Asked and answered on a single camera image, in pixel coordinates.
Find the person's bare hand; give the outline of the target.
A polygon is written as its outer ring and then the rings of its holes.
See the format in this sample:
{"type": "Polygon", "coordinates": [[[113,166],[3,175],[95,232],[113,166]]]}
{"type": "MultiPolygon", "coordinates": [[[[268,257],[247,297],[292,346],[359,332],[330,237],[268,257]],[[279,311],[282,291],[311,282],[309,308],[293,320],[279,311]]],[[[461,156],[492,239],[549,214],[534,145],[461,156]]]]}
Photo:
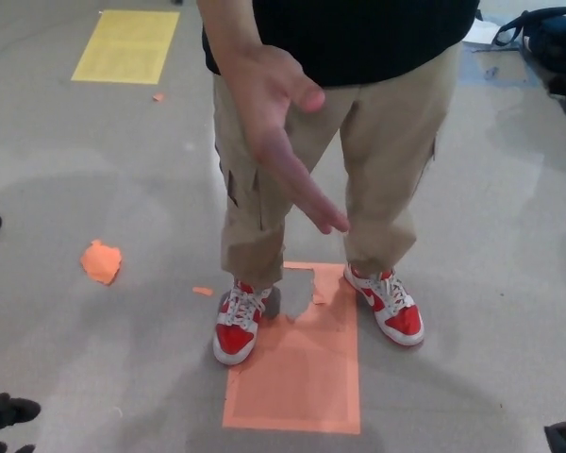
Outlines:
{"type": "Polygon", "coordinates": [[[349,230],[345,214],[323,194],[294,154],[285,130],[290,106],[312,113],[325,93],[287,52],[268,45],[213,46],[221,76],[231,91],[250,153],[283,194],[324,234],[349,230]]]}

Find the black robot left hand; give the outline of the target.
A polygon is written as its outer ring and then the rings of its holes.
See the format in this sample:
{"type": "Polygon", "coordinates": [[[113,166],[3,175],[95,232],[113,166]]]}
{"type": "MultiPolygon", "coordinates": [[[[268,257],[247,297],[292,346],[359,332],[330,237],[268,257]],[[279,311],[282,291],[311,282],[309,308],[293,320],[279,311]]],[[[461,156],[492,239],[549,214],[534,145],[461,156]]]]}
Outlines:
{"type": "MultiPolygon", "coordinates": [[[[41,411],[42,406],[36,401],[0,393],[0,430],[33,421],[41,411]]],[[[0,442],[0,453],[7,451],[8,446],[0,442]]]]}

